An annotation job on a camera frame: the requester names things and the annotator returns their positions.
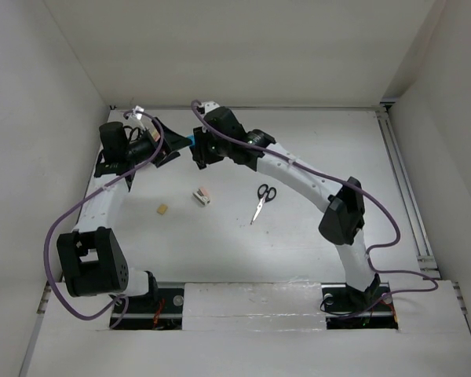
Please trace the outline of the blue black highlighter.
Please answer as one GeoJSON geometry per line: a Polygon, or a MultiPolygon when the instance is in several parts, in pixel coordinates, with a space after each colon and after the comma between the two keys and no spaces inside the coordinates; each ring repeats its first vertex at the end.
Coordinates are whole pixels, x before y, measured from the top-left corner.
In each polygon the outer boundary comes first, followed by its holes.
{"type": "Polygon", "coordinates": [[[194,147],[195,146],[195,137],[194,137],[194,135],[193,134],[188,135],[187,139],[190,140],[190,147],[194,147]]]}

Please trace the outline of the tan eraser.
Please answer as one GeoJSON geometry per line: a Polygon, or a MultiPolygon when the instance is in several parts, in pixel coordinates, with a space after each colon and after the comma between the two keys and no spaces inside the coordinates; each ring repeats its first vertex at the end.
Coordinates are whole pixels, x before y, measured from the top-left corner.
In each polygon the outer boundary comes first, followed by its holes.
{"type": "Polygon", "coordinates": [[[161,205],[157,208],[156,212],[157,212],[158,214],[164,215],[164,214],[167,212],[167,210],[168,210],[168,206],[167,206],[166,204],[161,204],[161,205]]]}

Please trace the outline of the black handled scissors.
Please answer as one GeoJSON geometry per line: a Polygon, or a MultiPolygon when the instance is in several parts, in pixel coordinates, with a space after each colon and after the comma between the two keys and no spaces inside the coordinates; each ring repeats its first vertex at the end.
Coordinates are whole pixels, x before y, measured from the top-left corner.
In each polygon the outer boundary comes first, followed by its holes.
{"type": "Polygon", "coordinates": [[[255,223],[255,221],[257,220],[259,214],[261,213],[261,210],[263,209],[263,206],[267,202],[273,201],[276,197],[276,194],[277,194],[276,188],[268,184],[262,184],[258,187],[258,190],[257,190],[258,204],[256,206],[254,215],[250,221],[251,225],[255,223]]]}

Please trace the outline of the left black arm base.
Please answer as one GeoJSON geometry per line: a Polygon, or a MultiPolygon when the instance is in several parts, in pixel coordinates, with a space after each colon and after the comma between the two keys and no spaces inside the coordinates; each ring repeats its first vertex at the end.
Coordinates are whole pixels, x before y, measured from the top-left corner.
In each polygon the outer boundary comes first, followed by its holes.
{"type": "Polygon", "coordinates": [[[179,331],[182,329],[183,308],[184,284],[159,283],[156,302],[131,298],[120,321],[124,305],[117,304],[112,310],[109,326],[123,331],[179,331]]]}

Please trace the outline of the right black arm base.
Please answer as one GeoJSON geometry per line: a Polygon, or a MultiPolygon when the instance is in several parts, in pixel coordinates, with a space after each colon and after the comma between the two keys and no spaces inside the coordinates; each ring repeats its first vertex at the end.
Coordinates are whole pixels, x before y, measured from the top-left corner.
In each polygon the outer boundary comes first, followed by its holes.
{"type": "Polygon", "coordinates": [[[327,330],[366,330],[394,329],[397,330],[396,311],[391,298],[387,298],[366,312],[349,319],[341,319],[366,309],[381,295],[389,292],[389,285],[381,283],[375,290],[374,297],[368,303],[358,303],[354,295],[348,293],[345,284],[323,284],[319,309],[325,313],[327,330]]]}

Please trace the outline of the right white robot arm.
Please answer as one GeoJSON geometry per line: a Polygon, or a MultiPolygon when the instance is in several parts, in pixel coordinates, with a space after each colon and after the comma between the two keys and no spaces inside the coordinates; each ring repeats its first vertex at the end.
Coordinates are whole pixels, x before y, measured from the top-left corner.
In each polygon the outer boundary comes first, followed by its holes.
{"type": "Polygon", "coordinates": [[[312,173],[312,168],[289,153],[266,132],[247,131],[231,109],[211,102],[194,101],[191,105],[202,123],[195,128],[192,158],[200,169],[229,158],[280,181],[309,200],[323,215],[321,236],[332,243],[345,270],[349,304],[366,309],[376,298],[379,275],[369,266],[364,241],[365,206],[360,182],[349,178],[330,184],[312,173]]]}

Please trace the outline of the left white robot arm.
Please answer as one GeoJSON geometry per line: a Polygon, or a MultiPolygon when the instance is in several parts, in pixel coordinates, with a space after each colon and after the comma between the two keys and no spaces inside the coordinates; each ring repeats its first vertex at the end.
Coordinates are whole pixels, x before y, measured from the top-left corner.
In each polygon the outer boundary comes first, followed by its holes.
{"type": "Polygon", "coordinates": [[[137,139],[130,140],[130,128],[121,122],[100,126],[93,176],[99,194],[82,205],[73,230],[58,236],[57,251],[70,296],[127,295],[147,312],[159,304],[156,279],[149,271],[129,267],[112,228],[136,168],[143,162],[160,167],[192,142],[158,119],[138,130],[137,139]]]}

